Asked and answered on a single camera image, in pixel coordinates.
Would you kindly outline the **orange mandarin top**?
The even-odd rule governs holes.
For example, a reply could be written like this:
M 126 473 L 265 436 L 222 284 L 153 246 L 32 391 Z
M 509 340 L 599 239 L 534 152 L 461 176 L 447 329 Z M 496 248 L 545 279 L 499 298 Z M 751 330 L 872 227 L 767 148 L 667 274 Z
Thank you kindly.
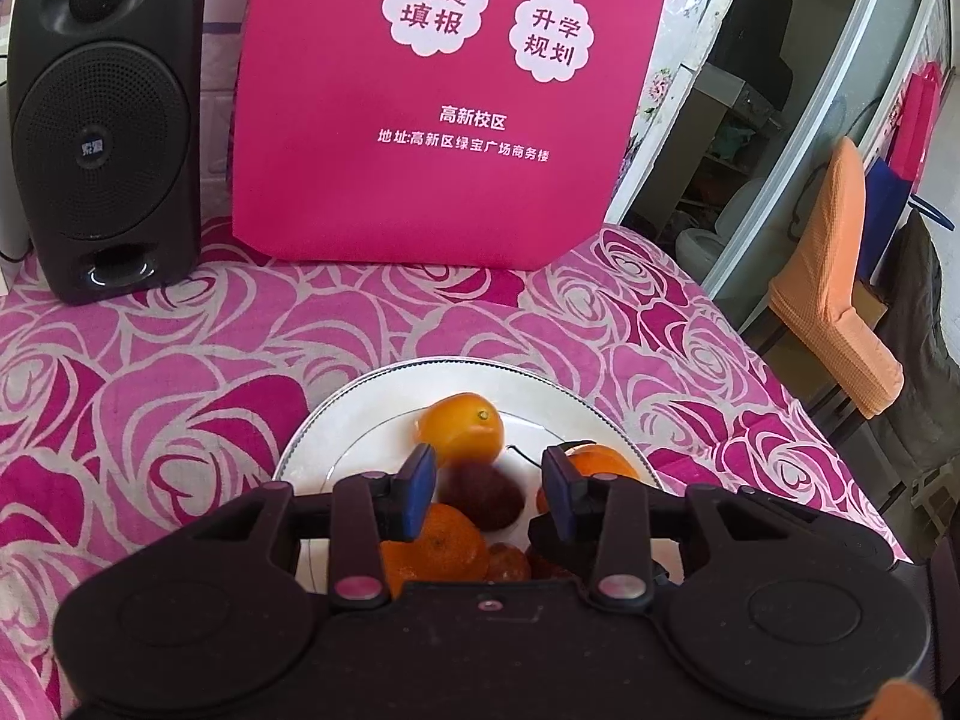
M 382 541 L 381 559 L 394 598 L 409 582 L 480 582 L 490 565 L 482 532 L 446 504 L 430 505 L 413 541 Z

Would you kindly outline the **orange mandarin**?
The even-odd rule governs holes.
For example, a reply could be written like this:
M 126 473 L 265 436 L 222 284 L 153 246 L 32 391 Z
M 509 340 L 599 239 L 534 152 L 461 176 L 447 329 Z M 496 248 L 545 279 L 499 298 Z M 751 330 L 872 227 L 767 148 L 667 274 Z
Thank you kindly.
M 506 543 L 494 543 L 488 548 L 487 582 L 527 582 L 531 577 L 529 560 L 523 550 Z
M 381 559 L 394 598 L 409 582 L 480 582 L 490 565 L 482 532 L 446 504 L 430 505 L 413 541 L 382 541 Z

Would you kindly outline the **smooth orange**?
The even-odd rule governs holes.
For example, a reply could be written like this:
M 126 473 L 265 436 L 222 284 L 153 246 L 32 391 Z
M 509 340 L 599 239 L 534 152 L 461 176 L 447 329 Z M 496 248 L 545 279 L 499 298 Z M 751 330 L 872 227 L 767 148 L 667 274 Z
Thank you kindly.
M 585 478 L 594 475 L 617 475 L 641 481 L 640 472 L 630 465 L 630 461 L 608 445 L 575 440 L 558 444 L 556 449 L 562 450 L 579 475 Z
M 464 392 L 423 411 L 415 423 L 415 438 L 434 450 L 439 468 L 491 465 L 505 448 L 505 425 L 488 400 Z

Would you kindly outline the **dark red plum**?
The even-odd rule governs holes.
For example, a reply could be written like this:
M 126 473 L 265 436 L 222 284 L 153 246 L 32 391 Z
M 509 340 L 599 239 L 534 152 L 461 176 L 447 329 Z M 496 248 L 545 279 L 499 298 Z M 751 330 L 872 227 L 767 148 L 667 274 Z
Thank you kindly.
M 444 468 L 436 499 L 464 514 L 482 533 L 512 527 L 526 507 L 523 488 L 496 466 L 483 463 Z

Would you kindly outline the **dark jacket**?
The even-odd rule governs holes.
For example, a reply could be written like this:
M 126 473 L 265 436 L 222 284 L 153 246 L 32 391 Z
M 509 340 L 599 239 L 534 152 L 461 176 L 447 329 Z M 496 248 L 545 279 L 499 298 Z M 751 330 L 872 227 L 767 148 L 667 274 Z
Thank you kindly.
M 887 304 L 877 335 L 903 367 L 903 390 L 872 432 L 905 483 L 958 458 L 958 362 L 942 335 L 942 268 L 921 216 L 890 242 L 878 275 Z

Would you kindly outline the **pink rose tablecloth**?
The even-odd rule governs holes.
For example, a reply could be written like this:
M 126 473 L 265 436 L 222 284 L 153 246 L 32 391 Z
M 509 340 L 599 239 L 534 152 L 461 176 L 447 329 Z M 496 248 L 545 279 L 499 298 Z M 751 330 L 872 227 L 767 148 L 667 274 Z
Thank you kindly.
M 71 587 L 265 481 L 337 388 L 427 356 L 569 388 L 670 491 L 747 484 L 882 527 L 804 406 L 635 232 L 526 273 L 283 263 L 210 221 L 172 288 L 70 307 L 28 263 L 3 299 L 3 715 L 70 706 L 50 624 Z

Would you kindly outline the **orange covered chair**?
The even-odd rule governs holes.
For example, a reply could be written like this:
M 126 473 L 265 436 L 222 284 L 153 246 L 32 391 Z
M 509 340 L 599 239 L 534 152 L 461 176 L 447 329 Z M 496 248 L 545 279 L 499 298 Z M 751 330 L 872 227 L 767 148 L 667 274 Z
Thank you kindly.
M 861 154 L 839 138 L 800 241 L 768 284 L 768 304 L 857 411 L 874 419 L 900 397 L 905 374 L 853 304 L 865 219 Z

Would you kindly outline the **blue bag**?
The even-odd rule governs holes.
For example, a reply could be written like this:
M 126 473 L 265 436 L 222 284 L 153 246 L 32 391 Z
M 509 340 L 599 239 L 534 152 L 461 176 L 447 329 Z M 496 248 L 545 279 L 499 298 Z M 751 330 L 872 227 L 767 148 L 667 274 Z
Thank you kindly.
M 866 216 L 856 278 L 869 281 L 882 259 L 910 195 L 911 182 L 884 160 L 875 160 L 866 174 Z

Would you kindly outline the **pink hanging bag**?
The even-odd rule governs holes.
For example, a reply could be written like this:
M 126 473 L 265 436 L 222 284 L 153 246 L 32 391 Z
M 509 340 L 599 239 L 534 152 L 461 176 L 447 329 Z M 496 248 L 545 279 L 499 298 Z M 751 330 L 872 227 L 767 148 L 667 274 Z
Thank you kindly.
M 923 174 L 926 153 L 939 115 L 942 70 L 937 62 L 928 62 L 918 73 L 913 73 L 907 87 L 907 96 L 901 108 L 896 127 L 890 169 L 896 177 L 916 185 Z

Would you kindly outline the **magenta tote bag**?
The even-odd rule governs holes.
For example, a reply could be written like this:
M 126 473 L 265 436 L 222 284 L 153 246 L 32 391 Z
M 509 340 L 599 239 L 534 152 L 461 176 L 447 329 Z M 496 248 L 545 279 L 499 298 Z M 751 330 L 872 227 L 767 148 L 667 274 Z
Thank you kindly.
M 290 262 L 540 268 L 601 229 L 664 0 L 249 0 L 233 232 Z

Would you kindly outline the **black speaker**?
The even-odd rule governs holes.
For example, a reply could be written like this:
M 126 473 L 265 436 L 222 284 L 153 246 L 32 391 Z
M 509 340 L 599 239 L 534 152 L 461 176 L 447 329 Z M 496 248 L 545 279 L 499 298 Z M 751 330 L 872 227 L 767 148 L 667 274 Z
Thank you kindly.
M 16 0 L 11 162 L 50 291 L 177 283 L 200 250 L 203 0 Z

